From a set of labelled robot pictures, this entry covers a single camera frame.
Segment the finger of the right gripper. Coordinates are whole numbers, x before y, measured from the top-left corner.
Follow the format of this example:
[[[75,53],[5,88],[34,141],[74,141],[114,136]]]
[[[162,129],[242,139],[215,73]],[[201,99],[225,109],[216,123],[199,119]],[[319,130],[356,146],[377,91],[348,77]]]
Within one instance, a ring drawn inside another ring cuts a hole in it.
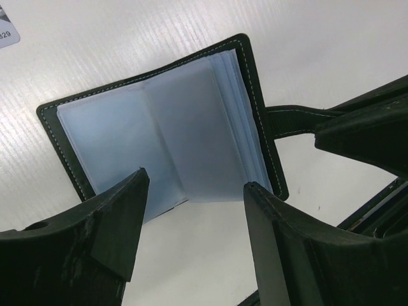
[[[350,99],[333,108],[325,110],[328,115],[340,115],[354,112],[369,106],[394,102],[407,97],[407,75],[390,83],[382,85],[374,90],[366,92],[358,97]]]
[[[406,179],[407,100],[366,107],[318,125],[315,147]]]

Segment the black leather card holder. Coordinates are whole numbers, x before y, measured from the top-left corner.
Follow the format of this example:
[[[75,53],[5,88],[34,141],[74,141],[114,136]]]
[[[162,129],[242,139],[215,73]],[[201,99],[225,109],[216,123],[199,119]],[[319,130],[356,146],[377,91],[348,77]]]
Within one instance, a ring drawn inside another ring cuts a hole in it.
[[[275,141],[338,115],[266,106],[245,34],[36,112],[81,200],[144,168],[146,219],[187,201],[241,201],[252,181],[288,198]]]

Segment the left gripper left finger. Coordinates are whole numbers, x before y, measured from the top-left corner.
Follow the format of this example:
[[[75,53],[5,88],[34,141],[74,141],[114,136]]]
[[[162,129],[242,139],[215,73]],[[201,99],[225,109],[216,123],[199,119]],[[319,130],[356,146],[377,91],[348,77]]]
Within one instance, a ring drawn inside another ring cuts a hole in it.
[[[149,177],[1,233],[2,305],[120,305],[135,266]]]

